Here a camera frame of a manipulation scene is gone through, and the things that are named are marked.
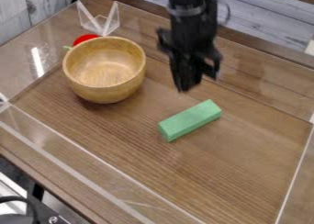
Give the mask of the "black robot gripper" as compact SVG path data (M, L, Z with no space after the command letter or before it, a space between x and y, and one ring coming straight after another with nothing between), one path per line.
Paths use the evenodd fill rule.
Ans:
M171 28L159 28L158 48L170 57L173 80L179 92L187 92L207 75L217 79L222 54L215 47L217 1L205 4L205 11L193 17L174 17Z

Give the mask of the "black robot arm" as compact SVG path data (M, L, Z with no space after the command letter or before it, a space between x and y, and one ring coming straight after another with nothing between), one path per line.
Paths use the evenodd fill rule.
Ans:
M169 0L171 28L159 28L158 49L169 55L173 81L187 92L207 75L214 80L222 54L215 47L217 0Z

